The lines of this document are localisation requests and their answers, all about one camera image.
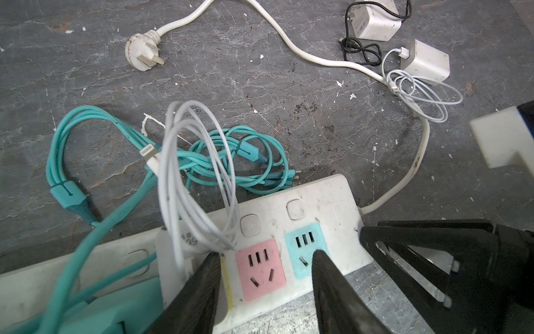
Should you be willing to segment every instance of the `yellow tape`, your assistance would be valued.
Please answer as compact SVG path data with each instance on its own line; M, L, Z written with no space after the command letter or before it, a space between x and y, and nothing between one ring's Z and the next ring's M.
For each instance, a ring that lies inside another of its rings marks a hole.
M226 268L226 257L221 254L221 270L223 271L223 284L226 291L226 300L228 301L228 310L233 309L232 289L230 288L230 278L228 277L228 269Z

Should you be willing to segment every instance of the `power adapter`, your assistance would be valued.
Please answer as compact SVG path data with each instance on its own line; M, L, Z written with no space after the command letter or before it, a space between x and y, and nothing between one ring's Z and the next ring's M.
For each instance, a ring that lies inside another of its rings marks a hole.
M409 56L400 59L400 68L411 75L423 76L428 79L443 82L451 73L449 55L439 51L428 44L418 40L412 40L408 46Z
M393 0L373 0L398 14ZM349 10L356 38L371 41L389 41L401 27L401 19L388 14L376 5L354 5Z

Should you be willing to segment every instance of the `white paint fleck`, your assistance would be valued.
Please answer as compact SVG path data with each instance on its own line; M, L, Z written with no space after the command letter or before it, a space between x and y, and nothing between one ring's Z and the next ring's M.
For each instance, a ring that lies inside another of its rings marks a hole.
M154 122L156 122L157 124L161 125L161 127L163 127L163 129L165 129L165 124L163 124L162 122L158 121L157 119L153 118L152 116L150 116L149 114L147 113L143 113L143 115L145 116L145 119L142 121L141 123L141 133L143 134L143 136L145 137L148 137L148 133L146 133L146 130L145 130L145 126L146 126L146 121L147 120L153 120ZM192 145L190 142L188 142L184 137L182 137L181 135L177 135L178 138L180 138L181 140L185 141L187 144L189 145Z
M56 127L56 120L54 119L54 115L52 115L52 122L54 123L54 128L52 130L54 130L54 132L56 132L57 127Z

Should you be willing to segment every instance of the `power plug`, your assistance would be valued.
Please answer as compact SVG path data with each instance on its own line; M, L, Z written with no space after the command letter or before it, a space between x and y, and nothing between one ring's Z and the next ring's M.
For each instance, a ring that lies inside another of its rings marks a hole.
M124 48L126 60L140 71L147 71L156 64L163 65L164 61L159 57L158 50L160 42L160 35L155 30L131 36Z
M398 14L393 0L373 0ZM384 9L371 4L354 5L349 10L356 38L372 41L389 41L401 27L401 19L391 16Z
M401 57L400 68L411 75L424 76L439 82L449 77L451 73L449 55L428 44L412 40L408 44L409 56Z
M269 239L235 254L243 296L252 301L286 285L276 240Z
M311 275L311 261L316 250L323 250L328 254L325 238L318 222L286 233L285 239L297 279Z

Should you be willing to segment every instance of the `teal charging cable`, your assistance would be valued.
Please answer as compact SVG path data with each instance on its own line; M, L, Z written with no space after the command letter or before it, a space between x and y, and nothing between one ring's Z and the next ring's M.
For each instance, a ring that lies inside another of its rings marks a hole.
M56 288L42 316L42 319L41 317L34 318L27 325L19 328L19 330L22 331L17 331L18 333L23 333L25 330L28 330L28 332L34 332L37 326L38 333L40 334L56 333L61 325L63 313L66 310L78 304L79 302L84 301L104 287L126 277L131 272L148 265L156 258L156 254L154 253L150 257L141 260L130 267L121 269L118 272L111 274L102 281L84 289L72 298L68 298L69 292L76 277L78 276L94 247L100 243L108 231L110 231L116 224L121 222L133 210L133 208L148 194L148 192L157 182L156 176L152 171L149 171L139 190L113 213L99 223L89 209L88 200L85 194L80 190L74 181L67 179L62 168L65 144L67 142L70 130L76 124L88 119L103 119L113 122L139 150L147 145L159 147L159 145L143 136L131 126L123 123L116 117L98 107L81 106L73 109L63 118L61 123L57 126L56 133L54 134L52 140L50 154L46 162L46 178L51 187L50 192L64 208L78 214L95 228L81 242L79 247L74 252L73 257L67 263L63 274L57 281ZM234 132L238 134L245 134L247 136L238 141L237 139L230 137L230 135ZM262 175L242 177L242 180L239 183L241 187L244 187L251 192L265 195L267 193L272 193L280 189L287 189L288 187L291 187L293 179L298 178L298 176L296 176L297 171L288 169L288 162L284 153L284 149L280 142L273 137L260 134L254 129L246 126L225 129L224 133L227 141L232 142L232 157L235 156L235 154L238 154L250 161L260 162L267 165L266 171ZM258 148L248 143L249 140L255 138L259 138L260 141L262 141L262 143L265 145L269 153L268 157L263 155ZM218 142L216 145L222 145L222 140L220 138L218 140L220 142ZM273 145L280 153L281 158L277 162L273 162L270 145ZM215 177L213 171L210 171L210 166L205 163L209 162L208 159L200 153L204 147L205 144L201 141L198 141L194 143L188 151L178 151L179 158L184 159L182 163L187 167L185 169L189 178L189 186L191 185L191 182L197 182L202 185L212 185L209 184L209 181L195 176L196 173L207 178ZM220 158L222 159L223 163L226 164L226 159L223 159L224 154L225 153L221 154ZM284 170L271 172L272 167L277 167L282 164L284 166ZM267 190L253 189L252 187L255 185L264 185L274 188Z
M157 148L160 146L149 138L143 136L128 124L110 115L105 110L95 106L80 106L70 111L62 119L62 121L58 124L56 133L52 139L50 153L46 162L46 179L50 185L50 192L63 208L76 213L88 224L96 226L98 221L89 208L87 197L74 181L67 179L63 171L63 153L70 130L76 124L89 119L102 119L111 121L126 136L126 138L133 145L135 145L138 150L143 149L147 145L154 145L154 147ZM232 157L237 154L252 162L259 162L266 165L266 170L262 175L236 177L236 185L259 195L267 195L281 189L290 188L293 185L293 179L298 178L296 175L298 171L288 168L288 162L284 148L282 147L282 144L275 138L269 135L260 134L253 128L247 126L236 126L231 129L224 129L224 132L225 138L232 149ZM246 137L241 140L237 140L231 137L231 135L234 133L244 134ZM218 132L216 130L210 132L210 136L214 139L216 146L223 145L222 140L220 136L218 136ZM255 138L259 138L264 144L269 153L268 157L265 156L256 146L248 143L250 140ZM273 161L270 145L272 145L280 154L281 158L277 162ZM210 159L201 153L205 147L206 145L203 141L197 141L191 145L187 151L178 150L180 169L187 171L186 174L188 181L186 186L188 189L190 189L192 182L207 186L217 186L217 182L206 180L206 178L214 180L215 173L212 170L213 167ZM226 159L224 159L225 154L226 153L224 150L219 152L219 157L226 164ZM282 164L284 165L284 170L275 172L274 174L270 173L272 167L278 167ZM255 185L268 187L270 189L252 188Z
M95 226L98 221L89 208L87 197L74 181L67 179L63 172L63 153L70 130L76 124L89 119L111 121L139 150L155 143L118 118L94 106L75 108L58 124L46 162L46 179L50 185L50 192L63 208L76 213L88 224Z
M250 161L254 162L261 162L266 165L265 172L262 175L251 175L251 176L236 176L235 177L235 184L239 187L243 187L246 190L258 194L258 195L268 195L270 193L277 192L281 189L287 189L290 188L293 185L293 179L298 178L296 175L300 171L296 171L294 169L288 168L288 161L287 157L284 151L284 147L282 144L276 140L274 137L261 134L254 130L251 127L239 125L235 126L230 129L222 129L222 131L225 134L226 141L228 143L228 146L230 147L230 150L232 152L232 159L235 157L235 155L240 155ZM233 138L232 134L240 134L240 135L246 135L243 139L240 141ZM213 130L209 133L211 139L213 140L215 146L223 147L223 142L221 140L221 137L217 130ZM268 156L265 156L261 153L261 151L254 145L248 143L250 140L253 139L259 139L262 144L265 146L265 149L268 152ZM274 158L272 156L272 149L271 146L274 147L278 154L280 155L280 160L274 161ZM187 175L187 183L186 188L191 188L191 183L195 182L201 185L208 185L208 186L217 186L216 181L210 181L205 180L200 177L210 178L212 180L215 179L215 173L212 170L211 161L208 157L200 154L200 152L206 147L206 144L199 140L191 147L189 148L190 153L194 152L197 153L205 158L206 161L204 161L202 164L198 161L193 162L187 162L185 159L182 158L179 159L180 161L180 170L186 170ZM226 170L228 170L227 166L227 160L224 159L224 156L226 155L224 150L219 151L219 158L222 160L223 164L226 167ZM179 157L187 157L186 153L184 151L178 152ZM279 172L271 172L271 169L273 167L278 167L280 165L284 166L284 170L281 170ZM265 187L272 187L271 189L255 189L252 188L256 185L264 186Z

